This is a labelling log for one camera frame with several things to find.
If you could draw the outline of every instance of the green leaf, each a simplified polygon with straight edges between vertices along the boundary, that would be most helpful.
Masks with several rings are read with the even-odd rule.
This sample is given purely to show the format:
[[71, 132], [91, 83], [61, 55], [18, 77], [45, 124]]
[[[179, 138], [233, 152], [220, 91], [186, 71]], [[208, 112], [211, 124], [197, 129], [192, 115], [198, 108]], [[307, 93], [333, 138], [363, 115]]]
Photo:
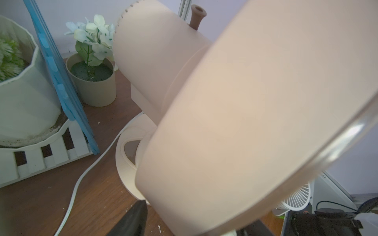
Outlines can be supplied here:
[[16, 41], [0, 39], [0, 81], [17, 76], [24, 69], [24, 61]]
[[85, 63], [88, 62], [88, 66], [98, 66], [103, 61], [103, 60], [99, 60], [97, 57], [93, 55], [94, 51], [92, 50], [91, 45], [76, 41], [75, 49], [78, 52], [78, 54], [81, 56], [81, 58], [83, 58]]

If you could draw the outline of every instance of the potted plant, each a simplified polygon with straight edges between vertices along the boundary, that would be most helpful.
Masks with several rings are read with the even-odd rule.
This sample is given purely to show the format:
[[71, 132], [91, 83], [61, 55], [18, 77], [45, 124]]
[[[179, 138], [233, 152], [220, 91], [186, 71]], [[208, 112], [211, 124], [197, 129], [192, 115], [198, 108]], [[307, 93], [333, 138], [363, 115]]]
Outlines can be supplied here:
[[91, 106], [106, 106], [116, 98], [113, 66], [113, 24], [106, 25], [102, 15], [95, 15], [93, 22], [67, 22], [76, 39], [76, 54], [69, 57], [66, 67], [75, 83], [80, 98]]
[[0, 16], [0, 146], [24, 147], [59, 130], [60, 102], [33, 36]]

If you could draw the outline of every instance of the white cable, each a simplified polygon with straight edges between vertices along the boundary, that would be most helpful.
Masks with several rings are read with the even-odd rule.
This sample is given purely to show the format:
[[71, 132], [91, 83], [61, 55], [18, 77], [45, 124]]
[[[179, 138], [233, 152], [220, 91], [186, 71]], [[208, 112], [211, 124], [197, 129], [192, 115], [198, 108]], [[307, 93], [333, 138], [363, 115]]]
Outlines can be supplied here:
[[117, 136], [115, 137], [115, 139], [113, 140], [113, 142], [110, 144], [110, 146], [105, 150], [105, 152], [90, 166], [88, 167], [88, 169], [86, 169], [84, 171], [84, 173], [82, 173], [82, 175], [80, 176], [80, 178], [77, 180], [76, 184], [75, 184], [75, 187], [73, 188], [73, 192], [72, 192], [72, 196], [71, 196], [71, 201], [70, 201], [70, 204], [68, 205], [68, 208], [67, 208], [67, 212], [66, 212], [66, 215], [64, 216], [58, 230], [56, 231], [56, 233], [54, 234], [54, 236], [58, 236], [59, 233], [62, 231], [62, 228], [64, 227], [64, 225], [66, 224], [66, 221], [68, 219], [68, 217], [70, 216], [70, 213], [71, 213], [71, 210], [72, 210], [72, 206], [73, 206], [73, 203], [75, 201], [75, 197], [76, 197], [76, 192], [77, 192], [77, 189], [79, 187], [79, 184], [81, 182], [81, 180], [84, 178], [84, 176], [102, 159], [102, 157], [109, 151], [109, 149], [113, 146], [114, 142], [117, 140], [117, 138], [121, 135], [121, 133], [136, 119], [138, 118], [139, 116], [143, 115], [144, 112], [142, 111], [141, 113], [139, 113], [138, 115], [136, 115], [134, 118], [132, 118], [126, 125], [125, 127], [123, 127], [123, 129], [117, 134]]

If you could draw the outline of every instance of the beige plant pot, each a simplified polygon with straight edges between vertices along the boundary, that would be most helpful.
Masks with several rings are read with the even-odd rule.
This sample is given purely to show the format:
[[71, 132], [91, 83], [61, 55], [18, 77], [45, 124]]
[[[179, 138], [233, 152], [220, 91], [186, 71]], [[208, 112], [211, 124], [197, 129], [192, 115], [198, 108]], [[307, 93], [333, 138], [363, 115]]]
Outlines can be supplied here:
[[[78, 53], [70, 56], [66, 61], [68, 71], [74, 64], [83, 61]], [[111, 70], [113, 70], [112, 63], [105, 58], [103, 62]], [[91, 106], [107, 106], [116, 99], [116, 80], [113, 74], [103, 81], [93, 82], [79, 79], [70, 72], [71, 79], [75, 83], [76, 90], [80, 98], [88, 105]]]

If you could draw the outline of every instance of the white wall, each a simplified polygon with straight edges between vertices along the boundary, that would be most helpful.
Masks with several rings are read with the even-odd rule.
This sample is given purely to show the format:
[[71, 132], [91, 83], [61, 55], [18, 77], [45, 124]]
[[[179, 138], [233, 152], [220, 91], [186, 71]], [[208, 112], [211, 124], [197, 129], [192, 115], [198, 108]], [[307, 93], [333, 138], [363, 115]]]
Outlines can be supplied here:
[[[248, 0], [192, 0], [192, 4], [205, 9], [207, 16], [201, 21], [198, 31], [215, 41]], [[190, 10], [187, 22], [190, 22]]]
[[[136, 0], [36, 0], [43, 18], [53, 36], [60, 53], [75, 51], [72, 35], [63, 35], [69, 31], [66, 22], [84, 22], [87, 17], [93, 21], [95, 14], [104, 16], [107, 23], [116, 24], [121, 13]], [[178, 13], [181, 0], [159, 0], [173, 12]], [[8, 17], [25, 27], [35, 38], [31, 17], [22, 0], [2, 0], [0, 15]]]
[[378, 125], [328, 170], [349, 194], [378, 193]]
[[[316, 210], [316, 205], [320, 201], [336, 202], [343, 204], [344, 206], [357, 209], [352, 200], [350, 200], [335, 184], [333, 184], [333, 182], [328, 177], [324, 178], [323, 175], [320, 175], [314, 180], [312, 187], [312, 199], [310, 200], [310, 203], [312, 205], [312, 213], [314, 213], [314, 211]], [[342, 207], [329, 202], [320, 203], [319, 209], [320, 208], [335, 208], [344, 210], [345, 212], [351, 211], [346, 207]]]

